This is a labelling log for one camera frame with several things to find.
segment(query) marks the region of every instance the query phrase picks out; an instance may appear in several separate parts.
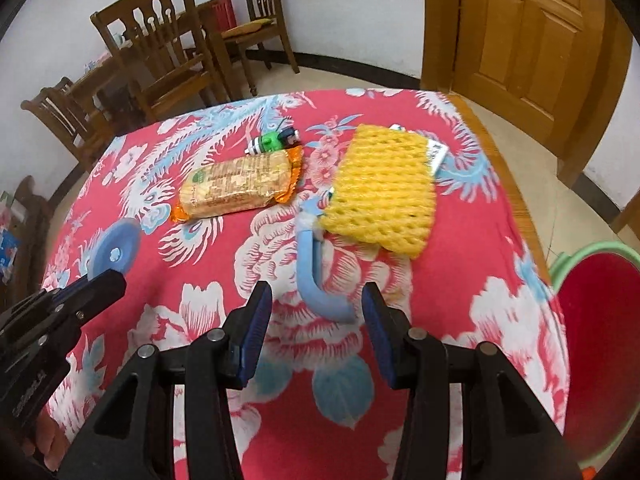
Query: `tablecloth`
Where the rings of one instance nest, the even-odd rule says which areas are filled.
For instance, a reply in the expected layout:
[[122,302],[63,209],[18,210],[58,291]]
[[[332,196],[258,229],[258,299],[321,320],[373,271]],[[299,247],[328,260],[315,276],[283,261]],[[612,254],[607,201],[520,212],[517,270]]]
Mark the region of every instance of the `tablecloth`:
[[[251,137],[293,125],[305,164],[291,203],[173,224],[170,206],[193,168],[242,156]],[[436,217],[416,260],[327,234],[322,286],[347,295],[356,323],[313,314],[296,290],[294,218],[324,194],[358,124],[399,123],[444,142]],[[562,314],[514,226],[498,177],[444,94],[395,89],[293,92],[199,110],[116,138],[66,217],[44,279],[65,286],[87,272],[92,247],[116,220],[140,222],[142,242],[122,300],[84,326],[71,372],[49,402],[73,438],[118,370],[146,343],[190,343],[243,306],[258,280],[273,288],[255,378],[229,391],[245,478],[391,478],[406,392],[386,387],[360,310],[375,281],[387,303],[445,342],[500,345],[562,430],[568,358]],[[177,478],[186,478],[184,391],[175,391]],[[449,478],[462,451],[460,390],[451,387]]]

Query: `snack wrapper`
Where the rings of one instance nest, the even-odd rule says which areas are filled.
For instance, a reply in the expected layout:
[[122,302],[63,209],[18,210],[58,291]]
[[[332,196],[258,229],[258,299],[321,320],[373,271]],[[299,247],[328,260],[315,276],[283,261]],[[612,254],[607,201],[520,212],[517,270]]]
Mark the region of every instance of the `snack wrapper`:
[[302,146],[209,164],[188,174],[171,209],[186,222],[286,203],[302,170]]

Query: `door panel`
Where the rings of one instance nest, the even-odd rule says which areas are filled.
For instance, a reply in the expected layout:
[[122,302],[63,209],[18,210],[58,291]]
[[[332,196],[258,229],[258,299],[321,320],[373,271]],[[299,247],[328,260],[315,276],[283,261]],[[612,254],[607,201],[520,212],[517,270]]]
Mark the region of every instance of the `door panel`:
[[453,89],[561,155],[604,17],[605,0],[462,0]]

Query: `bolt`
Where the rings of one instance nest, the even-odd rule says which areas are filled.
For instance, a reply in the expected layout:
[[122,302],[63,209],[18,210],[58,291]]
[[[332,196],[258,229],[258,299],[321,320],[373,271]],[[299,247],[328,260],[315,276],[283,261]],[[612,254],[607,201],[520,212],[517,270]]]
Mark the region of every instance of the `bolt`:
[[214,328],[207,332],[207,339],[213,342],[222,341],[225,338],[225,335],[225,331],[221,328]]
[[146,359],[147,357],[151,357],[155,351],[156,348],[153,345],[142,345],[138,348],[138,355],[143,359]]
[[484,341],[480,343],[480,351],[484,355],[496,355],[498,353],[498,347],[493,343],[489,343],[488,341]]
[[427,331],[417,326],[412,326],[407,333],[411,339],[415,339],[416,341],[420,341],[427,337]]

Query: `finger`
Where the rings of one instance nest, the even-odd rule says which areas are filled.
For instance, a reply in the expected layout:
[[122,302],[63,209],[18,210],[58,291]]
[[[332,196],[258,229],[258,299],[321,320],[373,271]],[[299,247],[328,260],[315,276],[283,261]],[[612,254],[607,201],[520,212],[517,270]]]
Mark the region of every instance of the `finger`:
[[50,471],[55,471],[60,467],[62,459],[65,457],[66,450],[69,448],[69,441],[65,434],[58,428],[56,436],[53,439],[49,452],[44,457],[44,465]]
[[36,452],[36,447],[31,440],[29,440],[28,438],[25,438],[22,441],[22,450],[24,451],[24,454],[26,456],[33,456],[33,454]]
[[40,413],[36,420],[36,446],[44,456],[49,453],[57,429],[58,425],[46,412]]

